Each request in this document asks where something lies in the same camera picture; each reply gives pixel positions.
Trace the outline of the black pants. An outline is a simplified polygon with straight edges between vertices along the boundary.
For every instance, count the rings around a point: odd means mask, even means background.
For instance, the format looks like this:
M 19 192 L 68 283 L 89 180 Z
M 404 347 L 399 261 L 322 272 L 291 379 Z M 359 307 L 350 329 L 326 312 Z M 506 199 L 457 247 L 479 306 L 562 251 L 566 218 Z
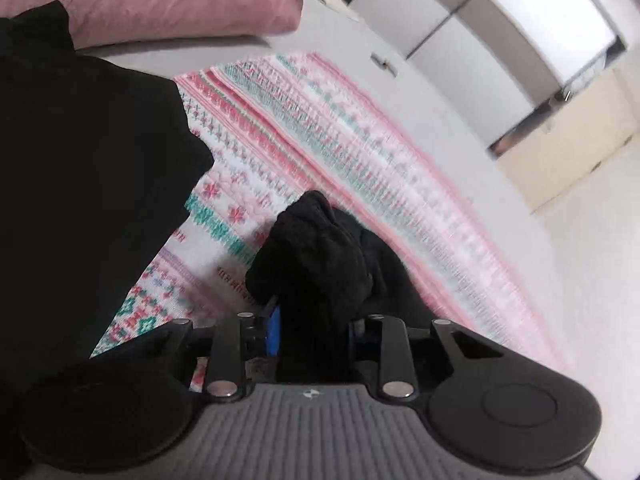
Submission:
M 88 431 L 58 372 L 81 366 L 213 166 L 168 79 L 83 56 L 50 2 L 1 23 L 1 474 L 32 464 L 26 427 L 80 456 L 149 456 L 191 401 L 155 364 L 100 370 Z

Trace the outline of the white grey wardrobe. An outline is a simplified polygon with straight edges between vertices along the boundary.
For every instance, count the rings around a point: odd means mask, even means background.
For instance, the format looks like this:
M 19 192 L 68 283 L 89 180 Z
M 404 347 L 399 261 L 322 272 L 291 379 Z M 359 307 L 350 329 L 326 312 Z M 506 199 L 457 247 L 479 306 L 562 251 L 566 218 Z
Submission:
M 347 0 L 485 146 L 533 128 L 627 49 L 597 0 Z

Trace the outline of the small black object on bed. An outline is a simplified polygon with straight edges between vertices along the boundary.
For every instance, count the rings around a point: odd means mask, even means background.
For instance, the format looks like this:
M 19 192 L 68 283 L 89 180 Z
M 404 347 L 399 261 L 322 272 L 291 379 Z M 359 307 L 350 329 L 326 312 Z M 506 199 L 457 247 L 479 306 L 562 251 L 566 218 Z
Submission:
M 376 53 L 372 53 L 370 55 L 370 60 L 374 63 L 374 65 L 380 70 L 385 70 L 387 73 L 390 73 L 394 78 L 398 75 L 398 70 L 393 64 L 386 60 L 386 58 L 382 58 L 382 56 L 377 55 Z

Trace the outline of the cream bedroom door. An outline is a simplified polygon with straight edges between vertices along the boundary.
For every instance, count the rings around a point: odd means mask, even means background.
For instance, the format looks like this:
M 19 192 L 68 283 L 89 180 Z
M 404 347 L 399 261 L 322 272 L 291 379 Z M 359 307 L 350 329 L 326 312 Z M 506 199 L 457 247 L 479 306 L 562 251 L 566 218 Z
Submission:
M 537 211 L 565 194 L 639 133 L 639 53 L 629 52 L 498 158 Z

